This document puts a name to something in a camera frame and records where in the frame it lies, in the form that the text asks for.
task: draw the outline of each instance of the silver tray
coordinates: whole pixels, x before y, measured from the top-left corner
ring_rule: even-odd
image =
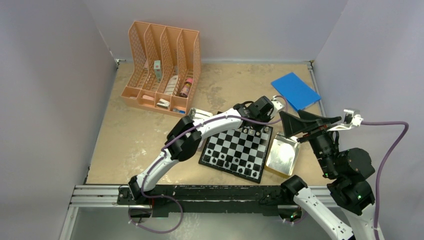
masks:
[[[282,174],[291,176],[295,168],[301,144],[297,137],[286,138],[282,132],[277,132],[272,141],[266,166]]]

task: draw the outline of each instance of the chessboard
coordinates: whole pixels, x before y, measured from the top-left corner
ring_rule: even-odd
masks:
[[[255,131],[249,127],[228,130],[209,137],[199,164],[260,183],[273,128]]]

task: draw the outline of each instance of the wooden tabletop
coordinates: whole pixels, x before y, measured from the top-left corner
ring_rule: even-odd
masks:
[[[127,107],[120,95],[133,73],[132,63],[122,63],[97,138],[87,184],[126,184],[140,174],[160,153],[166,136],[178,117]],[[278,92],[271,82],[294,72],[314,88],[305,64],[203,64],[192,107],[216,114],[236,103],[271,98]],[[320,115],[317,103],[306,111]],[[289,113],[296,114],[290,107]],[[274,138],[283,131],[281,123],[272,125]],[[199,164],[201,152],[175,165],[159,184],[180,185],[256,185],[248,180]],[[322,170],[309,143],[302,143],[293,174],[308,185],[325,185]],[[260,185],[280,185],[288,176],[263,171]]]

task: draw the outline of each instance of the blue folder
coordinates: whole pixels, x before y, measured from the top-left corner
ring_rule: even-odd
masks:
[[[293,72],[271,82],[271,85],[287,99],[296,112],[309,107],[321,99],[318,93],[306,85]]]

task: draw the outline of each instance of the white wall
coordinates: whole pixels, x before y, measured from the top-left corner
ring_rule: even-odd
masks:
[[[315,59],[347,0],[85,0],[115,58],[134,21],[200,31],[203,61]]]
[[[0,0],[0,239],[58,239],[114,60],[82,0]]]
[[[328,116],[361,110],[366,121],[407,121],[409,132],[381,177],[386,240],[424,236],[424,2],[349,0],[314,65]],[[369,151],[378,168],[401,126],[342,132],[342,147]],[[369,181],[375,184],[375,175]]]

